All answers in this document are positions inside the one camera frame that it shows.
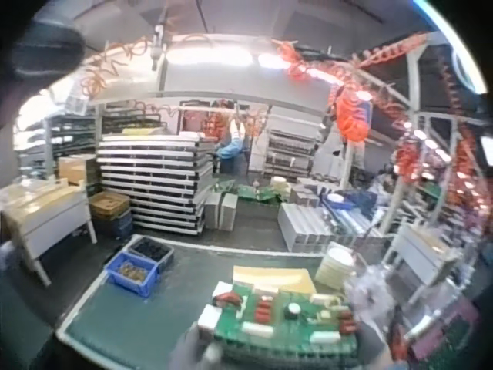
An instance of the wire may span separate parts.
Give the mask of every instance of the wire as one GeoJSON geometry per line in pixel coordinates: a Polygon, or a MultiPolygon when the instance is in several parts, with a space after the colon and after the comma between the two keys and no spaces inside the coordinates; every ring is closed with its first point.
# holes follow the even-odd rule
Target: wire
{"type": "Polygon", "coordinates": [[[405,56],[410,51],[426,42],[425,34],[412,35],[404,40],[395,42],[390,45],[375,48],[372,51],[365,50],[363,52],[364,60],[360,60],[357,54],[353,54],[351,64],[357,68],[364,68],[376,64],[388,62],[400,56],[405,56]]]}

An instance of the gloved hand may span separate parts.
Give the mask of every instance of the gloved hand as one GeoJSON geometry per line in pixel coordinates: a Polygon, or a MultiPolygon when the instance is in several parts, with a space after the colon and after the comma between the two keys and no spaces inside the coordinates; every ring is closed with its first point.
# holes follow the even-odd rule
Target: gloved hand
{"type": "Polygon", "coordinates": [[[171,353],[169,370],[214,370],[220,368],[222,351],[217,343],[200,339],[199,327],[194,322],[176,343],[171,353]]]}

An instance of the blue plastic crate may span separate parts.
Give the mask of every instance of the blue plastic crate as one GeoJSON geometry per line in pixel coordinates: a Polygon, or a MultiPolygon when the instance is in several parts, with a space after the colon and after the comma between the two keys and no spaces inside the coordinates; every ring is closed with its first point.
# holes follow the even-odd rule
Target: blue plastic crate
{"type": "Polygon", "coordinates": [[[151,295],[151,290],[157,282],[157,268],[158,264],[156,262],[126,252],[119,252],[105,267],[106,271],[108,271],[110,282],[133,291],[144,298],[148,298],[151,295]],[[118,272],[119,267],[127,261],[138,267],[145,268],[149,272],[143,283],[128,279],[118,272]]]}
{"type": "Polygon", "coordinates": [[[133,218],[130,210],[127,210],[115,220],[98,220],[92,221],[97,233],[109,235],[116,239],[126,239],[133,233],[133,218]]]}

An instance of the white component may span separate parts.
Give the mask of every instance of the white component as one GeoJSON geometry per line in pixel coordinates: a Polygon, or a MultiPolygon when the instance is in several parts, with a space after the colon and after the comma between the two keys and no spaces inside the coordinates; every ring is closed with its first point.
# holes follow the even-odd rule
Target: white component
{"type": "Polygon", "coordinates": [[[313,304],[319,304],[324,306],[327,302],[334,300],[337,298],[335,295],[329,294],[312,294],[310,297],[310,302],[313,304]]]}
{"type": "Polygon", "coordinates": [[[293,315],[298,315],[301,313],[301,307],[298,303],[289,303],[287,306],[287,309],[292,313],[293,315]]]}
{"type": "Polygon", "coordinates": [[[331,306],[330,309],[337,312],[350,311],[348,306],[331,306]]]}
{"type": "Polygon", "coordinates": [[[213,298],[222,293],[229,293],[232,290],[233,290],[232,284],[225,283],[224,281],[219,281],[216,285],[216,289],[214,289],[213,298]]]}
{"type": "Polygon", "coordinates": [[[330,314],[330,311],[328,311],[328,310],[322,310],[319,313],[320,313],[320,318],[322,318],[324,320],[328,320],[332,317],[332,315],[330,314]]]}
{"type": "Polygon", "coordinates": [[[274,328],[272,326],[255,324],[254,322],[244,322],[241,330],[243,333],[262,338],[272,338],[274,335],[274,328]]]}
{"type": "Polygon", "coordinates": [[[203,330],[214,332],[216,330],[216,325],[219,322],[219,318],[223,313],[222,308],[214,307],[210,304],[206,305],[203,309],[202,314],[199,317],[197,325],[203,330]]]}
{"type": "Polygon", "coordinates": [[[310,336],[312,345],[331,345],[340,341],[340,334],[337,331],[314,331],[310,336]]]}
{"type": "Polygon", "coordinates": [[[276,296],[279,293],[279,289],[271,287],[269,285],[254,285],[253,293],[258,295],[268,295],[270,297],[276,296]]]}
{"type": "Polygon", "coordinates": [[[245,308],[247,306],[248,296],[242,296],[243,302],[241,303],[241,309],[236,311],[236,318],[240,320],[243,317],[243,313],[245,312],[245,308]]]}

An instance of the workbench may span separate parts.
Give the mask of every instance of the workbench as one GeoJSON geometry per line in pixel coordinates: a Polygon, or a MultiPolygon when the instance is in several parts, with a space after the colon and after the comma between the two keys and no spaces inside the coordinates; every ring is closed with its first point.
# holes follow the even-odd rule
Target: workbench
{"type": "Polygon", "coordinates": [[[313,276],[321,260],[319,254],[160,241],[175,248],[175,261],[149,299],[107,282],[103,271],[65,316],[58,339],[103,368],[164,369],[180,335],[210,302],[217,282],[232,281],[234,265],[306,268],[313,276]]]}

